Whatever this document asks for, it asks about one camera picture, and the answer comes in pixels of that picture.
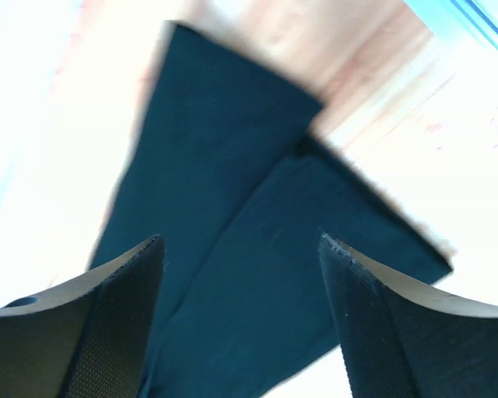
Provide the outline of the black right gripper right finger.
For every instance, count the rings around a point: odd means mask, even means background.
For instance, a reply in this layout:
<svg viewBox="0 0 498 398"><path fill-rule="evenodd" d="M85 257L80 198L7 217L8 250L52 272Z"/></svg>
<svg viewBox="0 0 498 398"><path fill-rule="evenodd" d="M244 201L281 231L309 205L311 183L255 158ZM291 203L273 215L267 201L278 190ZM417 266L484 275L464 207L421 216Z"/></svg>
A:
<svg viewBox="0 0 498 398"><path fill-rule="evenodd" d="M498 397L498 306L463 298L329 236L320 265L355 397Z"/></svg>

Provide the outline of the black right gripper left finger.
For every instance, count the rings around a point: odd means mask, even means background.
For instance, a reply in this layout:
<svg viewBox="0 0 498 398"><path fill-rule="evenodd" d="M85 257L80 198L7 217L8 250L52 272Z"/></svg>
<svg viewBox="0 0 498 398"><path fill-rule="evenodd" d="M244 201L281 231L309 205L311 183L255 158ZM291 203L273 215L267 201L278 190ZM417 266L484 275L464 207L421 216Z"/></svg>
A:
<svg viewBox="0 0 498 398"><path fill-rule="evenodd" d="M135 397L160 282L154 235L0 308L0 397Z"/></svg>

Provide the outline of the black t-shirt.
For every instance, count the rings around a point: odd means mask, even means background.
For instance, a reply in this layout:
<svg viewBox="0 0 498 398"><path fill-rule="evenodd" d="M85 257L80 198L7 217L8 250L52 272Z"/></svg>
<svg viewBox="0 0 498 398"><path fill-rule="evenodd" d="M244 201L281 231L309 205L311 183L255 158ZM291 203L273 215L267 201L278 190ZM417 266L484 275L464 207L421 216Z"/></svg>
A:
<svg viewBox="0 0 498 398"><path fill-rule="evenodd" d="M320 103L175 25L91 261L165 242L142 397L258 397L337 346L323 234L431 284L447 261L309 133Z"/></svg>

